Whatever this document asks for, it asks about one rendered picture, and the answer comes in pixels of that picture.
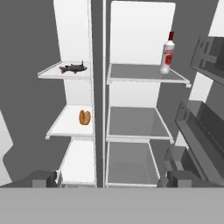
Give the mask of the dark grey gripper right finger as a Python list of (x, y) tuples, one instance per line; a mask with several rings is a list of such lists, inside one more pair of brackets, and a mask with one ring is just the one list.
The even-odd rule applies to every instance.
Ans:
[(221, 185), (202, 180), (190, 171), (168, 171), (167, 174), (158, 181), (157, 187), (209, 188), (221, 187)]

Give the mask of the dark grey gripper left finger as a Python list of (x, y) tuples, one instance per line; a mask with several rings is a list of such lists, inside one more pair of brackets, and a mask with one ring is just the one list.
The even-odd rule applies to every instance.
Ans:
[(34, 171), (27, 177), (11, 182), (9, 184), (0, 185), (3, 187), (12, 188), (47, 188), (47, 187), (57, 187), (56, 182), (57, 172), (56, 171)]

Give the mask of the white fridge shelf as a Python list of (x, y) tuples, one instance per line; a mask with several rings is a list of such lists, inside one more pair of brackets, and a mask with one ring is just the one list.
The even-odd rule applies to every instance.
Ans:
[(96, 186), (94, 143), (72, 140), (59, 171), (63, 185)]
[[(83, 65), (84, 70), (78, 71), (66, 71), (62, 73), (63, 68), (70, 67), (71, 65), (79, 66)], [(40, 79), (68, 79), (68, 80), (89, 80), (91, 77), (91, 66), (89, 62), (82, 61), (60, 61), (47, 69), (38, 73)]]
[(89, 125), (81, 125), (79, 120), (80, 112), (89, 111), (92, 112), (91, 106), (77, 106), (77, 105), (66, 105), (58, 118), (53, 123), (52, 127), (47, 131), (45, 138), (50, 137), (75, 137), (91, 139), (94, 134), (93, 120)]

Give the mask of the grey glass freezer shelf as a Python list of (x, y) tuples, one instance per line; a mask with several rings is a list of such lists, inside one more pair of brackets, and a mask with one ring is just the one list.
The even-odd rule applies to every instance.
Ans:
[(162, 74), (159, 72), (159, 68), (158, 65), (110, 63), (107, 84), (109, 85), (113, 81), (140, 81), (184, 84), (187, 88), (192, 86), (188, 79), (173, 69), (168, 74)]
[(148, 143), (165, 140), (174, 143), (157, 108), (110, 107), (108, 110), (108, 142)]
[(156, 187), (160, 174), (149, 143), (108, 144), (106, 187)]

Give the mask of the grey freezer door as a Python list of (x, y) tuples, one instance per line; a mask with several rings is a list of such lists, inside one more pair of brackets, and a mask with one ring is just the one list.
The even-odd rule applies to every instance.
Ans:
[[(176, 47), (171, 67), (192, 82), (192, 89), (185, 90), (183, 98), (204, 106), (214, 81), (203, 73), (194, 72), (190, 61), (200, 36), (224, 37), (224, 0), (177, 0), (172, 29)], [(224, 186), (224, 178), (220, 175), (224, 172), (224, 160), (214, 150), (217, 143), (195, 115), (190, 115), (185, 127), (191, 136), (179, 132), (175, 144), (185, 146), (195, 159), (202, 158), (203, 174), (217, 186)]]

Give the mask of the grey fridge door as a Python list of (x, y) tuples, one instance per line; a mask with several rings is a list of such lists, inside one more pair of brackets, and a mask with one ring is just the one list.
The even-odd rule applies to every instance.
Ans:
[(59, 61), (53, 0), (0, 0), (0, 186), (60, 167), (70, 139), (46, 132), (64, 85), (38, 77)]

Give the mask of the side-by-side fridge freezer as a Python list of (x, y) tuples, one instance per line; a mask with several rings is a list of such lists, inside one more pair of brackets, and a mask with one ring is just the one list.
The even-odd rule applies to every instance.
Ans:
[(105, 186), (110, 107), (157, 108), (159, 82), (113, 81), (110, 63), (160, 66), (173, 2), (53, 0), (60, 61), (89, 62), (89, 80), (63, 80), (66, 105), (91, 106), (96, 186)]

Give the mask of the dark grey fish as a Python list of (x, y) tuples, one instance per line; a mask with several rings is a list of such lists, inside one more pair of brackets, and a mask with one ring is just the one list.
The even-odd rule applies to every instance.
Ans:
[(74, 74), (77, 74), (78, 72), (86, 71), (88, 68), (81, 62), (79, 65), (71, 64), (70, 66), (61, 66), (59, 69), (62, 73), (73, 72)]

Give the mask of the dark grey door bin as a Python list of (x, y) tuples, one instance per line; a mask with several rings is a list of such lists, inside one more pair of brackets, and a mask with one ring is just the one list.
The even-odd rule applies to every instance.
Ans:
[(189, 171), (197, 178), (201, 178), (195, 163), (184, 146), (173, 145), (169, 147), (164, 156), (164, 166), (167, 171)]
[(224, 186), (224, 121), (203, 101), (182, 101), (175, 122), (202, 177)]
[(190, 68), (224, 86), (224, 37), (200, 36)]

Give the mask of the brown bread loaf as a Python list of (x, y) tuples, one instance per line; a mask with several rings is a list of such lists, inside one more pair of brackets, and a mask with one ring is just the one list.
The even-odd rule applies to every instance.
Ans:
[(81, 110), (79, 114), (79, 121), (81, 125), (89, 125), (91, 120), (91, 114), (89, 111)]

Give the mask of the white bottle with red cap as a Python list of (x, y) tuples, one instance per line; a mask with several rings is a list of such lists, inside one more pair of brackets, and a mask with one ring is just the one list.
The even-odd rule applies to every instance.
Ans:
[(168, 74), (170, 71), (170, 65), (172, 63), (172, 56), (174, 54), (174, 47), (175, 44), (173, 43), (173, 36), (174, 32), (171, 31), (169, 33), (169, 38), (167, 42), (164, 44), (162, 59), (161, 59), (161, 66), (160, 66), (160, 73), (161, 74)]

